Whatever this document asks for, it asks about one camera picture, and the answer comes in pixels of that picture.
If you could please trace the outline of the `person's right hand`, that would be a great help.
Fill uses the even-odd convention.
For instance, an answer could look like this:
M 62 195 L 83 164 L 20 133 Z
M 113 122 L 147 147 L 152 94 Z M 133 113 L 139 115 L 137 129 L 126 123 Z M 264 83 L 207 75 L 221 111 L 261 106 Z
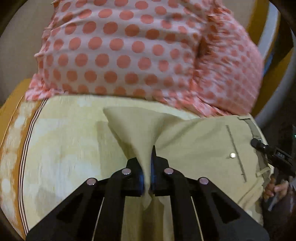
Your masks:
M 276 194 L 278 194 L 277 200 L 280 201 L 287 195 L 289 188 L 288 181 L 284 180 L 281 182 L 281 184 L 276 185 L 276 178 L 273 176 L 270 179 L 269 184 L 267 184 L 264 192 L 263 192 L 263 198 L 264 200 L 268 200 L 271 197 L 274 197 Z

